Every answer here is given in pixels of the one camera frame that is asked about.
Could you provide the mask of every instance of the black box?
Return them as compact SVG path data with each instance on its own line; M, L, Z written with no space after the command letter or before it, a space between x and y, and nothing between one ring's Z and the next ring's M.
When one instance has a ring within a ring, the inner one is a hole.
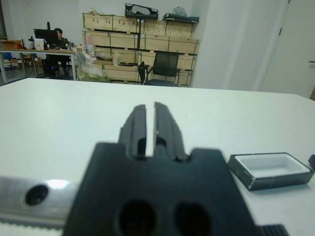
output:
M308 183L314 174L285 152L231 155L228 166L249 191Z

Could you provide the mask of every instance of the black mesh chair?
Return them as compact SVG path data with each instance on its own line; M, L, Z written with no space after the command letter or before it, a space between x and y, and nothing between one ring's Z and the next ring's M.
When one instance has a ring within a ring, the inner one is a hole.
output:
M140 75L141 84L152 85L152 86L174 86L176 75L179 78L179 69L177 69L178 54L173 53L156 53L153 67L148 71L147 65L142 62L138 66L138 72ZM174 77L174 81L167 80L148 80L150 72L153 71L155 75L163 75Z

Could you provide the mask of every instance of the desk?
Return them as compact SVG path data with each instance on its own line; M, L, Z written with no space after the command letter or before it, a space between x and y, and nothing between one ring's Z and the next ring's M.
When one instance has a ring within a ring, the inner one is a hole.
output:
M32 62L33 62L33 68L34 68L36 76L38 76L38 73L37 73L37 68L36 68L35 61L34 61L34 56L33 56L34 54L36 54L36 53L43 53L43 54L46 54L46 55L47 54L51 54L51 55L70 56L71 57L73 80L76 80L76 71L75 71L75 64L74 64L74 54L76 52L74 52L74 51L53 50L53 49L50 49L50 50L33 50L33 49L9 49L8 50L8 49L0 49L0 68L1 68L3 81L4 81L5 84L8 83L8 78L6 76L6 71L5 71L4 65L3 65L2 53L19 53L20 60L22 61L22 69L24 70L24 73L25 73L25 77L23 77L23 78L27 77L26 68L25 68L25 65L24 65L23 53L24 54L27 53L27 54L31 55L31 59L32 59Z
M298 95L30 78L0 87L0 173L80 182L95 144L117 142L139 104L147 108L146 153L152 155L155 101L169 107L186 153L218 148L227 161L231 154L286 151L305 164L315 154L315 102ZM315 177L256 192L235 180L256 224L283 223L291 236L314 235ZM6 224L0 232L61 235Z

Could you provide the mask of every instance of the screw hole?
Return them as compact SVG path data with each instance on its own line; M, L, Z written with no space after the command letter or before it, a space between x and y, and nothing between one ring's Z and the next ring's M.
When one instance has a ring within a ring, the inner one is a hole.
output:
M199 204L180 203L175 210L175 224L183 236L208 236L210 218Z
M155 225L155 211L144 201L131 201L122 209L120 228L125 236L149 236Z
M48 188L45 185L37 185L31 188L25 197L27 205L35 206L40 204L48 195Z

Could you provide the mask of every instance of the computer monitor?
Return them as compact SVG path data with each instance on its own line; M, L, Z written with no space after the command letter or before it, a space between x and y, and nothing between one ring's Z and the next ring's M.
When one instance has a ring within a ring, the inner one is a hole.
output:
M47 44L57 44L58 35L56 30L34 29L35 38L45 39Z

